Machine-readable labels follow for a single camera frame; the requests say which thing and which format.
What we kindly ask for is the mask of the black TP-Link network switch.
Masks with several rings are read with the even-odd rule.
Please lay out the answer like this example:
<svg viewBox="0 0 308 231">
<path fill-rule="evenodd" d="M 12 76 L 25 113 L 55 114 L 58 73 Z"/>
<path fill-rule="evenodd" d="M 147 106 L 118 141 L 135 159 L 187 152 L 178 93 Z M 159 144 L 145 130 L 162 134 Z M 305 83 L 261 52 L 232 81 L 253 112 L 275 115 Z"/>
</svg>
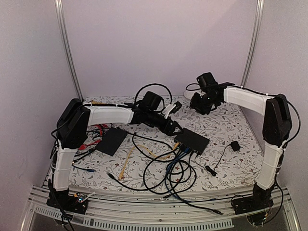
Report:
<svg viewBox="0 0 308 231">
<path fill-rule="evenodd" d="M 201 155 L 209 145 L 210 140 L 200 134 L 184 128 L 183 132 L 174 138 L 174 142 L 179 142 L 186 148 L 194 151 L 196 154 Z"/>
</svg>

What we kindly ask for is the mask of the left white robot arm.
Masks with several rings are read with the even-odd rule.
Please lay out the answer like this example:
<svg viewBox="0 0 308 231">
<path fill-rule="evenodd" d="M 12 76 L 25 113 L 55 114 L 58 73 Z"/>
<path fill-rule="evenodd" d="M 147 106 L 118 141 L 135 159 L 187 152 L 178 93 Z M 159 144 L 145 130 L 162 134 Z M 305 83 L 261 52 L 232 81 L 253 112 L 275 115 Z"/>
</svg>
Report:
<svg viewBox="0 0 308 231">
<path fill-rule="evenodd" d="M 180 102 L 170 103 L 158 110 L 163 98 L 151 91 L 134 103 L 84 103 L 72 99 L 60 116 L 56 129 L 51 132 L 55 137 L 55 147 L 51 154 L 51 174 L 48 178 L 50 190 L 47 205 L 68 211 L 85 214 L 88 201 L 69 195 L 69 175 L 73 158 L 78 148 L 88 138 L 87 128 L 98 124 L 145 124 L 158 128 L 168 136 L 181 134 L 182 127 L 170 118 L 181 107 Z"/>
</svg>

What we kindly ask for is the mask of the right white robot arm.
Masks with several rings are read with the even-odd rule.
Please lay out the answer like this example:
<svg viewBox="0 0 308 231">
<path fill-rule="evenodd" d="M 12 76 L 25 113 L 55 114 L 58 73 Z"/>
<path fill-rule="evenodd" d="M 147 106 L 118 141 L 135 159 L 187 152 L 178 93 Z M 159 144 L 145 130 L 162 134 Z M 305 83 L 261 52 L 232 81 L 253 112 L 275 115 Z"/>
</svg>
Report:
<svg viewBox="0 0 308 231">
<path fill-rule="evenodd" d="M 283 94 L 267 94 L 236 86 L 233 83 L 217 83 L 212 73 L 197 77 L 201 90 L 191 97 L 190 107 L 207 115 L 222 103 L 232 103 L 263 116 L 262 135 L 265 151 L 260 174 L 250 197 L 232 199 L 235 214 L 249 213 L 273 206 L 271 193 L 278 186 L 277 176 L 282 167 L 284 151 L 289 142 L 292 119 L 289 108 L 292 104 Z"/>
</svg>

